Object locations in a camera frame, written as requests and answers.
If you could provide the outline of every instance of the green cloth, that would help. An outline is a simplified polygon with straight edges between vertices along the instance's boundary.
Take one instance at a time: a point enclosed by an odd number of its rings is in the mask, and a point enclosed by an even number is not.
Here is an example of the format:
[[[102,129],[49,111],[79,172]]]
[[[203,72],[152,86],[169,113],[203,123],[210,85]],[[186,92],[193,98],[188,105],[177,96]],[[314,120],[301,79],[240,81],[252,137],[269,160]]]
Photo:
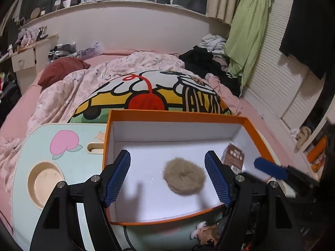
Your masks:
[[[232,20],[225,53],[230,57],[228,72],[241,76],[244,86],[261,49],[271,0],[240,0]]]

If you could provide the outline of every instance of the beige fur ball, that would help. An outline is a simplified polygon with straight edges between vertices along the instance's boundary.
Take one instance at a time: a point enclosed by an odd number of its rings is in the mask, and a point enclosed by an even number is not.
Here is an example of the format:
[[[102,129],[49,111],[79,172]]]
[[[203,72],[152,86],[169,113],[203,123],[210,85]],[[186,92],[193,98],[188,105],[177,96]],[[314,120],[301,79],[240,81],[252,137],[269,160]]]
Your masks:
[[[164,179],[174,193],[190,195],[203,188],[206,176],[204,170],[193,162],[175,158],[166,164]]]

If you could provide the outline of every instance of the cardboard box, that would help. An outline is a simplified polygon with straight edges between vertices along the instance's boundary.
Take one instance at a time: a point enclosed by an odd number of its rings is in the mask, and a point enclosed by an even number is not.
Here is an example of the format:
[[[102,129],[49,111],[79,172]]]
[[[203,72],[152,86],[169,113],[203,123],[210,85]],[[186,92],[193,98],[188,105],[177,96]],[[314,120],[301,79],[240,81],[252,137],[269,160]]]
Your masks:
[[[111,110],[104,145],[103,167],[113,163],[122,149],[131,165],[115,203],[107,209],[117,225],[172,222],[209,212],[222,203],[204,167],[204,156],[214,150],[218,157],[232,143],[245,152],[242,171],[266,180],[254,168],[263,157],[274,162],[256,129],[247,118],[208,113]],[[182,157],[204,169],[207,176],[198,194],[173,193],[163,171],[167,161]]]

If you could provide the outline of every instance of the cartoon pillow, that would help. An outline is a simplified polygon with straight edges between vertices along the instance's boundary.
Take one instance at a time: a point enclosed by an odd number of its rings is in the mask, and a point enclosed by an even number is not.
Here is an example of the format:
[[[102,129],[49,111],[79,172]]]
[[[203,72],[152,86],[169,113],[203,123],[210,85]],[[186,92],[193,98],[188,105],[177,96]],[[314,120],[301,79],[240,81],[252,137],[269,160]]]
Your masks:
[[[232,114],[201,79],[173,71],[140,71],[98,88],[74,112],[70,123],[107,123],[111,109],[145,109]]]

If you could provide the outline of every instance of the white louvered closet door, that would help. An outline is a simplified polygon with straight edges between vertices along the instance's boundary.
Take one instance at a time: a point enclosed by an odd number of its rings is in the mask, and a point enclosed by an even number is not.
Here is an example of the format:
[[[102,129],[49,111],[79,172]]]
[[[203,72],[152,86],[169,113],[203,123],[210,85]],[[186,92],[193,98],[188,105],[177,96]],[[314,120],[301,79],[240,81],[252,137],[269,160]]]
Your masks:
[[[279,51],[292,3],[293,0],[274,0],[259,60],[247,83],[279,118],[289,108],[308,72],[307,66]]]
[[[324,83],[325,77],[320,80],[312,71],[308,71],[298,94],[282,118],[290,129],[299,128],[304,123],[318,100]]]

